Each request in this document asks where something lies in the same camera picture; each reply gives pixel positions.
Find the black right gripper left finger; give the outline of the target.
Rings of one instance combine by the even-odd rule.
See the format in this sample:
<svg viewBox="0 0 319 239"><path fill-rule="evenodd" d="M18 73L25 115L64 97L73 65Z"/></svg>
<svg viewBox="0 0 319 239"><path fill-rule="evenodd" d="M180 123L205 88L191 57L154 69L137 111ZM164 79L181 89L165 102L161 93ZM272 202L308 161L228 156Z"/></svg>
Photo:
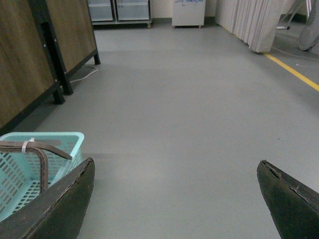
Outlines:
<svg viewBox="0 0 319 239"><path fill-rule="evenodd" d="M2 239L75 239L94 187L95 162L87 158L25 207L0 223Z"/></svg>

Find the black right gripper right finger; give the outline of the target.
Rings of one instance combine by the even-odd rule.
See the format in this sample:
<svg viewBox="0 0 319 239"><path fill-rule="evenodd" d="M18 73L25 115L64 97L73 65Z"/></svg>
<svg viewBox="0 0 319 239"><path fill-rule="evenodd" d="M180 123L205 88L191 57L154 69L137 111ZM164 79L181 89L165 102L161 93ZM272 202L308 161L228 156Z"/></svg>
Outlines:
<svg viewBox="0 0 319 239"><path fill-rule="evenodd" d="M266 160L257 167L265 203L282 239L319 237L319 193Z"/></svg>

